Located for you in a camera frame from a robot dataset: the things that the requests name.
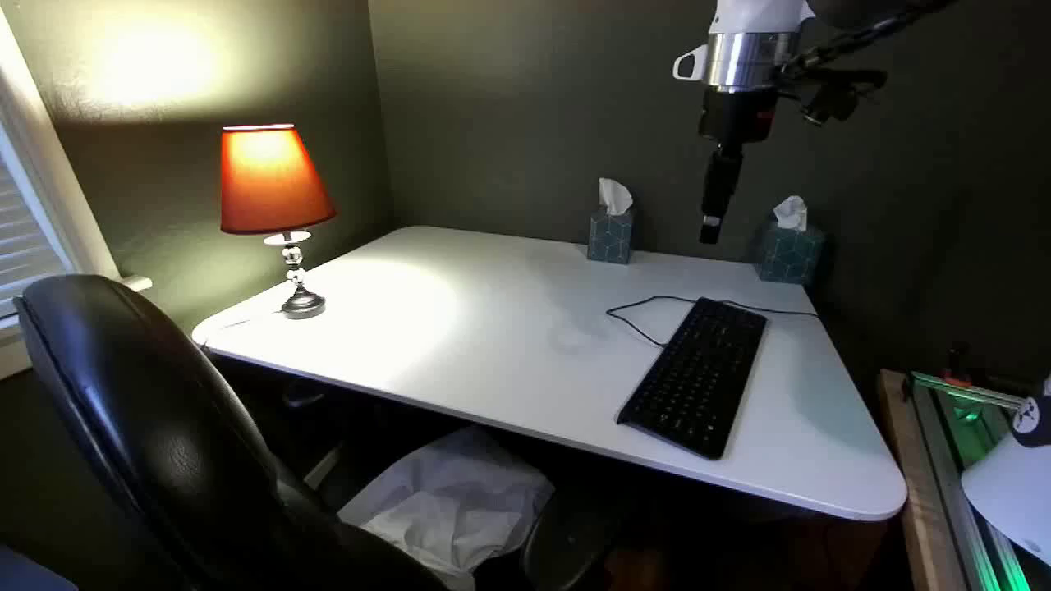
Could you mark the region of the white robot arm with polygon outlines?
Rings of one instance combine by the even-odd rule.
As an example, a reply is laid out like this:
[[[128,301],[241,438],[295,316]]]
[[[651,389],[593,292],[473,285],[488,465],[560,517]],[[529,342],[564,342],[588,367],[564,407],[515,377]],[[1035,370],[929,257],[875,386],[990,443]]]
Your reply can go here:
[[[715,243],[740,185],[741,150],[766,141],[774,106],[808,93],[801,114],[845,121],[876,93],[882,69],[836,69],[954,0],[714,0],[706,38],[674,58],[676,83],[704,85],[701,131],[714,141],[701,239]]]

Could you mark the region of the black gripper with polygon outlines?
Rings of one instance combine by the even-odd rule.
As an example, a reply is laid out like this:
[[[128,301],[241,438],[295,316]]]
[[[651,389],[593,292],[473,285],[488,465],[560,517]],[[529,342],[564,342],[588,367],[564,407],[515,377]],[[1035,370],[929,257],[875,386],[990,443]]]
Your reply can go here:
[[[704,99],[701,131],[714,141],[704,185],[704,207],[725,211],[741,169],[741,146],[766,141],[774,114],[774,93],[709,93]],[[724,212],[701,216],[701,243],[720,243]]]

